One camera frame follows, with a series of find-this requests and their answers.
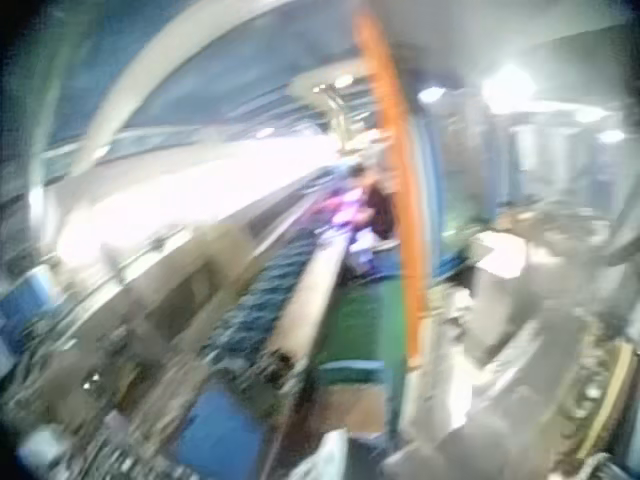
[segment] person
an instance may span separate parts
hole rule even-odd
[[[375,173],[361,163],[351,166],[349,177],[354,187],[362,188],[365,196],[363,206],[354,218],[354,225],[360,230],[371,227],[381,240],[388,240],[395,228],[391,197],[383,192]]]

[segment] orange pole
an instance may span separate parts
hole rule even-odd
[[[425,271],[426,244],[423,239],[416,174],[411,164],[408,107],[382,27],[367,11],[354,19],[356,42],[360,47],[376,98],[381,127],[391,134],[388,161],[398,179],[394,205],[400,236],[400,255],[404,274],[404,296],[409,366],[420,364],[421,321],[427,312]]]

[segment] ceiling light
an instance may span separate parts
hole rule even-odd
[[[496,114],[519,110],[531,99],[535,90],[531,77],[513,65],[503,67],[482,84],[482,95]]]
[[[347,75],[340,75],[338,78],[336,78],[334,85],[336,88],[344,88],[344,87],[348,87],[352,83],[353,83],[353,75],[347,74]]]
[[[442,87],[429,87],[418,94],[418,100],[422,103],[433,103],[444,95],[445,91]]]
[[[275,131],[276,129],[272,127],[263,128],[262,130],[259,130],[258,133],[256,133],[256,138],[268,137]]]
[[[597,122],[607,114],[598,107],[585,107],[576,112],[576,120],[580,123]]]
[[[602,143],[618,143],[624,139],[624,132],[622,130],[605,130],[598,134],[598,140]]]

